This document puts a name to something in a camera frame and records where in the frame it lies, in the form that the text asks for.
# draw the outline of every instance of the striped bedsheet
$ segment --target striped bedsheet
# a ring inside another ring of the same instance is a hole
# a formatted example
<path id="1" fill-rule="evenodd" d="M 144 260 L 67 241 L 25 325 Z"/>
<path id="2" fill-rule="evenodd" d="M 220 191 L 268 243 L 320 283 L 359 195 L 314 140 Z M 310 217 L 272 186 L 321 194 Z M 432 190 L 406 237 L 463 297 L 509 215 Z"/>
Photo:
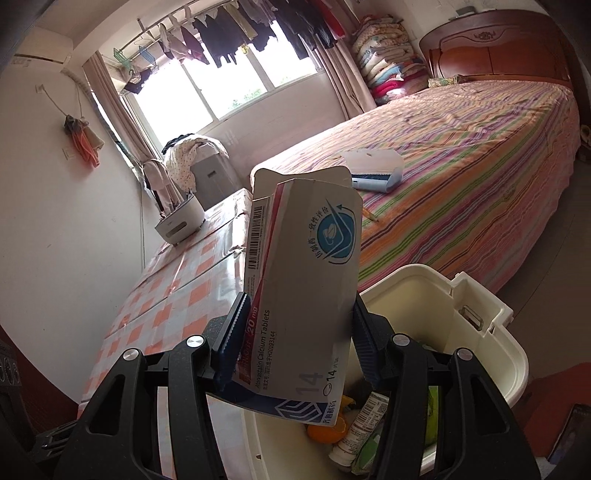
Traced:
<path id="1" fill-rule="evenodd" d="M 493 292 L 514 275 L 554 213 L 580 145 L 566 87 L 494 80 L 425 90 L 312 137 L 261 163 L 303 173 L 344 163 L 352 148 L 395 148 L 402 185 L 362 193 L 359 290 L 402 265 L 453 278 L 465 271 Z"/>

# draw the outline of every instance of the window sill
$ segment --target window sill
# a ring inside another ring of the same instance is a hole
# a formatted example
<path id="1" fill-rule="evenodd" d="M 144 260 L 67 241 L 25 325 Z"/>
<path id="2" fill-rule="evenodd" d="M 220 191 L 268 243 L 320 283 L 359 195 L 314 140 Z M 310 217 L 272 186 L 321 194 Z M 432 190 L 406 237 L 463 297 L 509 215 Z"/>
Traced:
<path id="1" fill-rule="evenodd" d="M 211 130 L 213 130 L 214 128 L 218 127 L 219 125 L 221 125 L 222 123 L 224 123 L 226 120 L 230 119 L 231 117 L 233 117 L 234 115 L 246 110 L 247 108 L 252 107 L 252 105 L 254 105 L 257 102 L 260 102 L 266 98 L 269 98 L 271 95 L 276 94 L 277 92 L 280 92 L 286 88 L 289 88 L 293 85 L 296 85 L 300 82 L 303 82 L 304 80 L 307 80 L 311 77 L 313 77 L 314 75 L 318 75 L 319 73 L 323 73 L 324 70 L 320 70 L 319 72 L 314 72 L 314 73 L 309 73 L 308 75 L 304 75 L 303 77 L 299 77 L 295 80 L 291 80 L 290 82 L 284 83 L 283 85 L 279 85 L 279 87 L 275 87 L 273 88 L 273 90 L 271 90 L 270 92 L 265 92 L 262 95 L 259 95 L 258 97 L 254 98 L 253 100 L 250 100 L 247 103 L 243 103 L 241 106 L 239 106 L 238 108 L 235 108 L 234 110 L 232 110 L 229 113 L 226 113 L 226 115 L 220 117 L 217 120 L 214 120 L 213 122 L 211 122 L 210 124 L 206 125 L 205 127 L 203 127 L 201 130 L 199 130 L 199 132 L 197 132 L 199 135 L 207 135 L 208 132 L 210 132 Z"/>

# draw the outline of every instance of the blue circular logo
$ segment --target blue circular logo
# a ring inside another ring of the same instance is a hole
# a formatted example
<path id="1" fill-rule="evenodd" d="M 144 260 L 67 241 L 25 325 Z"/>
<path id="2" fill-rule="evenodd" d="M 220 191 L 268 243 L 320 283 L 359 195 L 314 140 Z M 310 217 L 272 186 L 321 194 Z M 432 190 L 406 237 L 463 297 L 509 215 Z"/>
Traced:
<path id="1" fill-rule="evenodd" d="M 333 207 L 326 203 L 330 212 L 318 224 L 318 246 L 330 263 L 347 263 L 355 246 L 355 214 L 342 205 Z"/>

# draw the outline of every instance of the checkered tablecloth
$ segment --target checkered tablecloth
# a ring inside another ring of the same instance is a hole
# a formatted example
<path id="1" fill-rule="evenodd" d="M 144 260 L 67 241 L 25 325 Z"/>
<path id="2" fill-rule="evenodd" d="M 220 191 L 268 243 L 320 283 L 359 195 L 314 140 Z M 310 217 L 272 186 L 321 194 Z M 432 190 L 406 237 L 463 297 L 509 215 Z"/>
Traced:
<path id="1" fill-rule="evenodd" d="M 147 265 L 107 332 L 79 407 L 87 402 L 128 348 L 145 355 L 170 350 L 227 314 L 243 289 L 251 195 L 240 190 L 206 212 L 201 229 L 176 246 L 164 244 Z M 165 389 L 158 392 L 163 473 L 174 478 Z M 229 478 L 251 479 L 241 409 L 208 398 Z"/>

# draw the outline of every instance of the bed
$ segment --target bed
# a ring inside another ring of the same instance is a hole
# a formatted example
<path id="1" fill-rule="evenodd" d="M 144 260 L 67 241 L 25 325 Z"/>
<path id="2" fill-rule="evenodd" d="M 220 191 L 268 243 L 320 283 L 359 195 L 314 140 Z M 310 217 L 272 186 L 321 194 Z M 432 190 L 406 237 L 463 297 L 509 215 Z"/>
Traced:
<path id="1" fill-rule="evenodd" d="M 421 48 L 435 76 L 469 83 L 424 90 L 359 115 L 261 163 L 280 173 L 344 164 L 351 148 L 394 148 L 402 185 L 362 193 L 359 290 L 398 267 L 467 272 L 493 292 L 517 271 L 568 186 L 579 114 L 554 23 L 495 11 L 450 22 Z"/>

